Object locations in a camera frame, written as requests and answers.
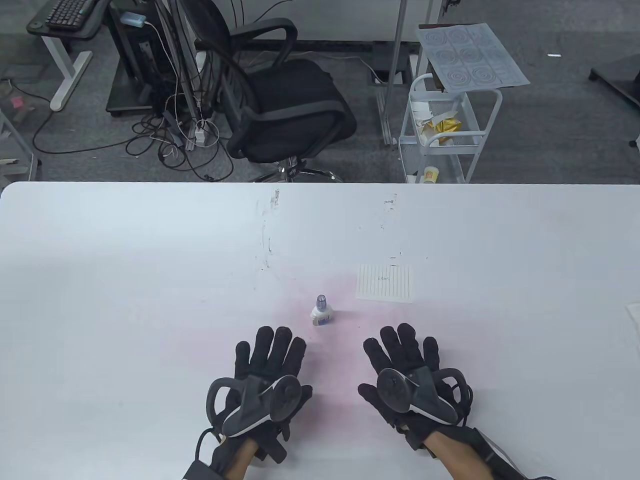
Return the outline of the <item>person's right hand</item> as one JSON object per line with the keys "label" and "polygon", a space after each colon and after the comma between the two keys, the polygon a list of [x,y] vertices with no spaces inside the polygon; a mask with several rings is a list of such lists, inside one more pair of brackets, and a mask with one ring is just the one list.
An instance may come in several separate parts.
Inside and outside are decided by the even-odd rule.
{"label": "person's right hand", "polygon": [[380,339],[366,339],[363,349],[377,384],[360,384],[358,394],[413,450],[425,449],[432,434],[442,434],[475,454],[486,451],[478,430],[466,425],[473,389],[460,370],[441,368],[434,337],[419,343],[414,327],[401,323],[382,327]]}

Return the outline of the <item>person's left hand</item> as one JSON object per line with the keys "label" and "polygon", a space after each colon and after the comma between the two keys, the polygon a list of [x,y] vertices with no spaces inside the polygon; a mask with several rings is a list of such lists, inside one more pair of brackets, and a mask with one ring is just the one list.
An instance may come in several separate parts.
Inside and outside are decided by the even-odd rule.
{"label": "person's left hand", "polygon": [[213,470],[228,476],[241,457],[247,462],[270,458],[277,464],[286,459],[282,443],[290,439],[291,421],[313,397],[313,387],[298,379],[306,349],[306,341],[286,326],[262,326],[253,345],[236,345],[224,409],[215,411],[213,388],[206,398],[206,414],[220,441]]}

